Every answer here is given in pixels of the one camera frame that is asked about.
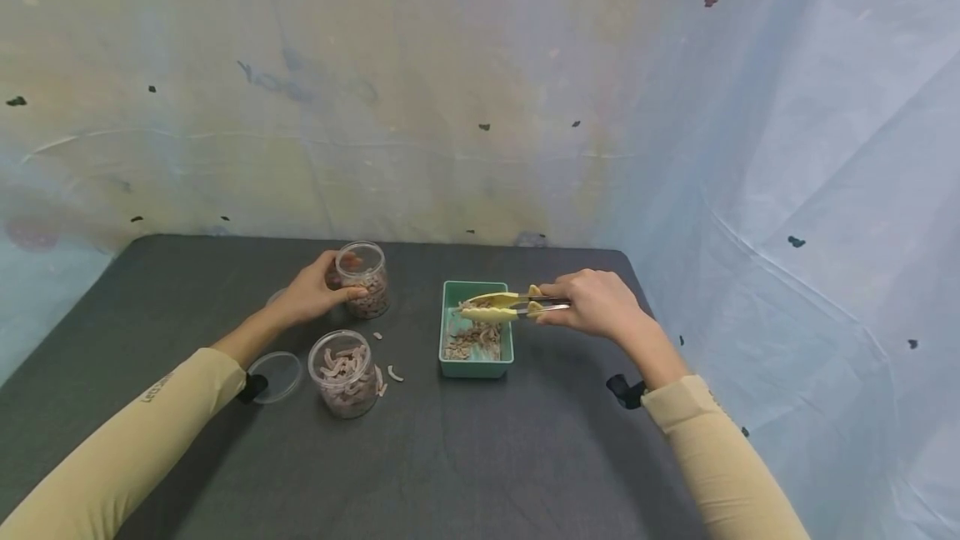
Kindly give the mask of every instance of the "clear plastic jar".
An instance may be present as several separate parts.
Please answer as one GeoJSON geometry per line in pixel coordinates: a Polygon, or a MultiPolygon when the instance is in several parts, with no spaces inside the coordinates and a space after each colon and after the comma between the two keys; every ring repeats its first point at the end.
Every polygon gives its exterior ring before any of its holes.
{"type": "Polygon", "coordinates": [[[387,295],[387,261],[383,251],[373,242],[350,242],[337,255],[340,285],[359,286],[369,293],[347,302],[347,310],[355,318],[379,318],[390,308],[387,295]]]}
{"type": "Polygon", "coordinates": [[[359,418],[377,402],[373,353],[357,332],[337,330],[318,339],[307,357],[307,370],[337,418],[359,418]]]}

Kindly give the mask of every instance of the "teal container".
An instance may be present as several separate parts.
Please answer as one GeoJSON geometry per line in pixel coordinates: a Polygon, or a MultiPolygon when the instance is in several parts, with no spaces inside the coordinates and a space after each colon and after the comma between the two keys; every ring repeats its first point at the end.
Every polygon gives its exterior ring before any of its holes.
{"type": "Polygon", "coordinates": [[[449,361],[443,358],[443,347],[449,340],[448,329],[456,332],[470,327],[470,321],[460,317],[454,310],[460,302],[480,294],[505,293],[507,285],[503,282],[443,282],[443,313],[440,321],[440,369],[448,378],[501,378],[513,363],[513,326],[510,322],[500,327],[500,361],[480,361],[469,358],[467,361],[449,361]]]}

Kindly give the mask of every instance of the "white backdrop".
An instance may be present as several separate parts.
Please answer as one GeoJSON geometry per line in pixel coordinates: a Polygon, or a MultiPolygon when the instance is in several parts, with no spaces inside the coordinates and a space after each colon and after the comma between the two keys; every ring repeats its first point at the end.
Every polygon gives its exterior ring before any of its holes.
{"type": "Polygon", "coordinates": [[[814,538],[955,538],[958,3],[0,0],[0,380],[142,235],[619,248],[814,538]]]}

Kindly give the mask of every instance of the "metal tongs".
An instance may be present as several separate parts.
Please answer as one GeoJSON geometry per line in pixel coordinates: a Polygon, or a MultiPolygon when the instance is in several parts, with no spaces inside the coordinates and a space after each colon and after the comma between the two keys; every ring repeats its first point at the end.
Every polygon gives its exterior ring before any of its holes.
{"type": "Polygon", "coordinates": [[[463,319],[486,323],[503,323],[519,319],[522,315],[536,318],[548,311],[560,311],[570,308],[570,300],[558,296],[545,296],[536,286],[531,286],[526,294],[515,292],[493,292],[474,296],[463,301],[460,315],[463,319]]]}

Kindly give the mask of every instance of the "dark gray table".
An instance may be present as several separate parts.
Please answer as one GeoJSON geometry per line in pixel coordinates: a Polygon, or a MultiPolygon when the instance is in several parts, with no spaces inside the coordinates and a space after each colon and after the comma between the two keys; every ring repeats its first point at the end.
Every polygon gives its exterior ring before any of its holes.
{"type": "MultiPolygon", "coordinates": [[[[116,410],[341,245],[134,242],[0,389],[0,517],[116,410]]],[[[339,308],[285,333],[276,349],[305,363],[322,333],[349,327],[406,382],[391,382],[353,421],[333,419],[309,377],[274,405],[232,403],[120,538],[706,537],[661,433],[604,387],[615,373],[637,380],[611,343],[521,321],[513,324],[516,361],[502,380],[448,380],[438,370],[444,280],[525,288],[610,269],[643,297],[623,254],[382,246],[389,312],[356,321],[339,308]]]]}

